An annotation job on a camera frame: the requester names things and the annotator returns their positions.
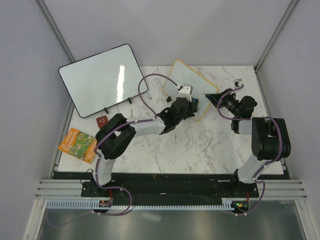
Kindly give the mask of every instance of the marble tabletop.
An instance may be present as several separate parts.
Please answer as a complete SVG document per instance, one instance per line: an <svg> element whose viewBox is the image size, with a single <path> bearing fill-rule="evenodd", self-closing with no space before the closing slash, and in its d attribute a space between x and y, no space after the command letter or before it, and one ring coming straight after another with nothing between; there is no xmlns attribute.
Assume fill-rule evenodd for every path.
<svg viewBox="0 0 320 240"><path fill-rule="evenodd" d="M244 88L236 93L237 99L252 96L258 105L253 116L267 115L258 82L252 66L192 66L197 72L216 84L220 91L234 88L234 79L242 79ZM144 75L160 73L168 76L171 66L142 66ZM149 77L149 91L142 96L159 113L167 103L167 96L162 92L165 79ZM117 113L126 118L151 117L152 113L143 105L140 98L134 97L132 104L123 102L108 108L108 119ZM221 110L226 116L231 114ZM96 118L106 115L104 111L81 118L73 111L69 127L95 136L99 131ZM117 158L113 172L122 173L179 173L179 174L232 174L240 168L251 155L251 136L235 134L231 130L231 121L219 116L212 105L201 121L192 118L183 120L175 130L164 135L146 135L132 140L122 156ZM61 172L85 172L96 165L81 161L62 153L57 170ZM268 167L264 174L283 174L280 162Z"/></svg>

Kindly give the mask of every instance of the metal frame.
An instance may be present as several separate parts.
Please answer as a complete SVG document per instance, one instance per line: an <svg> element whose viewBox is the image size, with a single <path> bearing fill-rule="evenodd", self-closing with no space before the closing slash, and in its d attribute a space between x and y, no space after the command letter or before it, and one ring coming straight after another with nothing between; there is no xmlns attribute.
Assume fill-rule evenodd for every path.
<svg viewBox="0 0 320 240"><path fill-rule="evenodd" d="M64 40L58 26L56 25L50 11L48 10L46 4L43 0L35 0L40 10L42 11L44 17L46 18L48 24L50 25L55 37L60 43L61 47L64 49L66 55L71 62L75 59ZM258 77L258 71L261 68L264 60L266 59L270 49L277 40L279 34L282 32L286 22L292 15L295 7L297 6L299 0L291 0L285 13L283 14L279 24L277 25L275 31L273 32L267 46L265 47L261 57L259 58L257 64L254 67L256 73L257 82L261 91L263 102L267 113L270 115L270 109L268 107L263 89L261 87L260 79ZM71 117L74 111L74 105L72 101L69 104L68 112L66 114L65 123L61 132L61 139L67 134L69 125L71 122ZM54 166L50 173L49 178L52 177L54 170L57 169L57 164L60 161L61 153L56 151L54 155ZM294 200L297 211L303 226L303 230L308 240L320 239L318 234L318 229L316 228L315 221L312 216L312 212L309 207L309 202L307 201L307 195L305 193L303 184L300 180L266 180L266 190L265 196L262 198L263 201L282 201L282 200ZM27 228L23 236L24 240L35 240L38 237L42 219L44 217L44 211L47 206L48 200L72 200L73 202L85 201L88 198L81 197L82 185L79 180L41 180L33 208L29 217ZM104 198L89 198L90 200L107 200ZM224 201L228 200L243 200L236 198L224 198Z"/></svg>
<svg viewBox="0 0 320 240"><path fill-rule="evenodd" d="M288 19L290 18L290 16L292 15L294 9L296 8L298 2L300 0L291 0L291 2L289 3L288 7L286 8L280 22L278 23L278 25L276 26L270 40L268 41L265 49L263 50L262 55L260 56L257 64L255 65L254 69L256 71L258 71L262 64L264 63L270 49L272 48L272 46L274 45L274 43L276 42L279 34L281 33L281 31L284 29L284 26L286 25Z"/></svg>
<svg viewBox="0 0 320 240"><path fill-rule="evenodd" d="M257 71L256 69L254 69L254 74L255 74L256 81L257 81L258 86L259 86L259 90L260 90L260 92L261 92L262 101L263 101L263 105L264 105L266 114L267 114L268 116L273 116L273 114L272 114L272 112L271 112L271 110L270 110L270 108L269 108L269 105L268 105L268 102L267 102L267 99L266 99L266 95L265 95L264 89L263 89L263 87L262 87L260 78L259 78L258 71ZM290 172L289 172L288 167L287 167L286 159L285 159L285 158L282 158L280 162L281 162L281 165L282 165L282 170L283 170L283 171L286 170L289 178L291 179L291 175L290 175Z"/></svg>
<svg viewBox="0 0 320 240"><path fill-rule="evenodd" d="M306 201L305 188L300 180L264 180L264 201L295 200ZM35 199L78 199L108 200L109 198L81 197L82 185L79 180L43 179L40 181ZM222 198L222 200L242 201L243 198Z"/></svg>

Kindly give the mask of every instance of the small whiteboard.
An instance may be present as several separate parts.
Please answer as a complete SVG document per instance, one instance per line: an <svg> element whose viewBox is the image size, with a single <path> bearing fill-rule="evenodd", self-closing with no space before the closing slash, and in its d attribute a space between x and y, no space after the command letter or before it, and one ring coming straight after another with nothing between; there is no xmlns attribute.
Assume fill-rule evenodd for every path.
<svg viewBox="0 0 320 240"><path fill-rule="evenodd" d="M199 100L198 111L194 114L194 118L200 121L211 105L211 102L206 98L205 94L218 93L218 87L181 60L175 61L168 77L177 84L188 84L192 86L191 96ZM170 84L170 82L167 82L166 80L163 92L175 100L178 97L177 88L173 84Z"/></svg>
<svg viewBox="0 0 320 240"><path fill-rule="evenodd" d="M143 78L128 44L62 66L59 74L81 118L137 96ZM147 90L144 81L141 93Z"/></svg>

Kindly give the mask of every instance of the white wall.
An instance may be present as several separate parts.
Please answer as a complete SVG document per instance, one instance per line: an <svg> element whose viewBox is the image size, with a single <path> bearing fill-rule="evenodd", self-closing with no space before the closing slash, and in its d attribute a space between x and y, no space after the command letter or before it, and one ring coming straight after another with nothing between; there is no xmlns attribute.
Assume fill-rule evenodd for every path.
<svg viewBox="0 0 320 240"><path fill-rule="evenodd" d="M33 0L1 1L0 29L0 239L18 240L52 167L69 102L58 67L68 59Z"/></svg>
<svg viewBox="0 0 320 240"><path fill-rule="evenodd" d="M255 65L290 0L44 0L76 60L130 44L140 65Z"/></svg>
<svg viewBox="0 0 320 240"><path fill-rule="evenodd" d="M285 118L287 164L306 188L320 223L320 1L300 1L262 65L260 80L274 117Z"/></svg>

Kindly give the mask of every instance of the purple cable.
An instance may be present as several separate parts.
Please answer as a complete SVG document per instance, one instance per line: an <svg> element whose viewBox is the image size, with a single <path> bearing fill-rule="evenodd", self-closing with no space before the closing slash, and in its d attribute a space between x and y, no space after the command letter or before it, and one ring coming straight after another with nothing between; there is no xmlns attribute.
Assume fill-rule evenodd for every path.
<svg viewBox="0 0 320 240"><path fill-rule="evenodd" d="M237 121L240 121L240 120L251 120L251 118L231 118L231 117L227 117L225 115L223 115L220 111L220 104L222 103L222 100L225 98L225 96L229 95L230 93L233 93L233 92L236 92L240 89L243 89L245 85L241 85L240 87L237 87L235 89L232 89L230 91L227 91L225 94L222 95L222 97L219 99L218 101L218 105L216 106L217 110L218 110L218 113L220 114L221 117L223 117L224 119L228 119L228 120L237 120Z"/></svg>
<svg viewBox="0 0 320 240"><path fill-rule="evenodd" d="M165 75L162 75L162 74L160 74L160 73L151 73L151 74L145 75L145 76L140 80L140 82L139 82L139 84L138 84L138 95L139 95L141 101L143 102L143 104L154 114L154 118L156 119L156 118L157 118L157 113L155 112L155 110L153 110L153 109L145 102L145 100L142 98L141 92L140 92L140 85L141 85L142 81L145 80L145 79L148 78L148 77L151 77L151 76L163 77L163 78L169 80L170 82L172 82L175 86L178 86L178 84L176 84L176 82L173 81L171 78L169 78L169 77L167 77L167 76L165 76Z"/></svg>
<svg viewBox="0 0 320 240"><path fill-rule="evenodd" d="M225 94L222 95L222 97L219 99L218 101L218 105L217 105L217 110L218 110L218 113L220 114L221 117L223 117L224 119L228 119L228 120L236 120L236 121L241 121L241 120L251 120L251 118L231 118L231 117L227 117L227 116L224 116L221 111L220 111L220 104L222 103L223 99L225 96L233 93L233 92L236 92L242 88L244 88L245 85L241 85L240 87L237 87L235 89L232 89L228 92L226 92ZM270 160L268 162L266 162L264 165L267 166L269 164L272 164L274 162L276 162L280 156L281 156L281 153L282 153L282 136L281 136L281 132L280 132L280 128L276 122L276 120L274 120L272 117L270 116L265 116L264 119L270 119L272 121L272 123L274 124L275 126L275 129L276 129L276 133L278 134L278 139L279 139L279 150L278 150L278 154L275 156L275 158L273 160ZM251 208L249 209L247 212L244 212L244 213L237 213L237 216L244 216L244 215L247 215L248 213L252 212L258 205L259 203L262 201L262 198L265 194L265 191L266 191L266 182L261 180L261 181L258 181L256 180L256 176L264 169L264 166L261 166L256 172L255 174L253 175L253 178L254 178L254 181L257 183L257 184L263 184L263 188L262 188L262 193L257 201L257 203Z"/></svg>
<svg viewBox="0 0 320 240"><path fill-rule="evenodd" d="M144 105L146 105L146 107L148 109L151 110L151 112L154 114L154 119L157 118L157 114L156 112L144 101L144 99L142 98L142 95L141 95L141 91L140 91L140 86L141 86L141 83L143 80L145 80L146 78L150 77L150 76L160 76L160 77L163 77L167 80L169 80L170 82L172 82L175 86L177 86L177 84L172 80L170 79L169 77L165 76L165 75L162 75L162 74L159 74L159 73L152 73L152 74L148 74L146 76L144 76L140 81L139 81L139 84L138 84L138 95L141 99L141 101L143 102ZM128 207L123 210L122 212L119 212L119 213L100 213L102 215L108 215L108 216L121 216L121 215L124 215L126 213L128 213L130 207L132 206L132 195L131 193L124 187L122 186L108 186L108 187L105 187L105 186L101 186L100 183L99 183L99 178L98 178L98 169L99 169L99 164L100 164L100 161L101 161L101 154L99 152L97 152L97 149L101 146L101 144L107 140L112 134L114 134L116 131L120 130L121 128L127 126L127 125L130 125L130 124L139 124L139 123L146 123L146 122L152 122L154 121L153 118L150 118L150 119L143 119L143 120L137 120L137 121L129 121L129 122L126 122L118 127L116 127L115 129L113 129L111 132L109 132L95 147L94 149L94 152L98 155L99 159L97 160L96 162L96 165L95 165L95 174L96 174L96 184L98 185L99 188L101 189L105 189L105 190L108 190L108 189L122 189L124 191L126 191L130 197L130 202L129 202L129 205Z"/></svg>
<svg viewBox="0 0 320 240"><path fill-rule="evenodd" d="M146 107L147 107L148 109L150 109L151 112L154 114L154 119L156 119L156 118L157 118L156 112L144 101L144 99L142 98L141 92L140 92L140 86L141 86L142 81L145 80L146 78L150 77L150 76L163 77L163 78L169 80L170 82L172 82L175 86L178 86L178 84L176 84L171 78L169 78L169 77L167 77L167 76L165 76L165 75L162 75L162 74L160 74L160 73L151 73L151 74L148 74L148 75L144 76L144 77L140 80L140 82L139 82L139 84L138 84L138 95L139 95L141 101L144 103L144 105L146 105ZM99 169L99 163L100 163L100 161L101 161L101 157L102 157L102 156L101 156L101 154L100 154L99 152L97 152L97 149L101 146L101 144L102 144L106 139L108 139L112 134L114 134L116 131L120 130L121 128L123 128L123 127L125 127L125 126L127 126L127 125L130 125L130 124L138 124L138 123L152 122L152 121L154 121L154 119L153 119L153 118L150 118L150 119L142 119L142 120L138 120L138 121L126 122L126 123L124 123L124 124L116 127L116 128L113 129L111 132L109 132L109 133L96 145L96 147L95 147L95 149L94 149L94 152L95 152L95 153L98 155L98 157L99 157L98 160L97 160L97 162L96 162L96 165L95 165L95 172L96 172L96 179L97 179L96 184L98 185L99 188L105 189L105 190L108 190L108 189L122 189L122 190L124 190L125 192L127 192L128 195L129 195L129 197L130 197L130 202L129 202L128 207L127 207L125 210L123 210L122 212L118 212L118 213L107 213L107 212L103 213L103 212L101 212L101 213L100 213L101 215L121 216L121 215L124 215L124 214L128 213L130 207L132 206L132 195L131 195L131 193L128 191L128 189L126 189L125 187L122 187L122 186L109 186L109 187L105 187L105 186L101 186L101 185L100 185L100 183L99 183L99 181L98 181L98 169ZM78 215L77 217L75 217L75 218L73 218L73 219L71 219L71 220L69 220L69 221L67 221L67 222L65 222L65 223L63 223L63 224L60 224L60 225L54 225L54 224L50 223L50 222L49 222L49 219L48 219L48 214L47 214L45 220L46 220L46 222L47 222L47 224L48 224L49 226L51 226L51 227L53 227L53 228L60 228L60 227L63 227L63 226L65 226L65 225L69 224L69 223L72 223L73 221L75 221L75 220L77 220L77 219L79 219L79 218L82 218L83 216L86 216L86 215L91 214L91 213L92 213L92 211L90 211L90 212L89 212L89 211L88 211L88 212L85 212L85 213L80 214L80 215Z"/></svg>

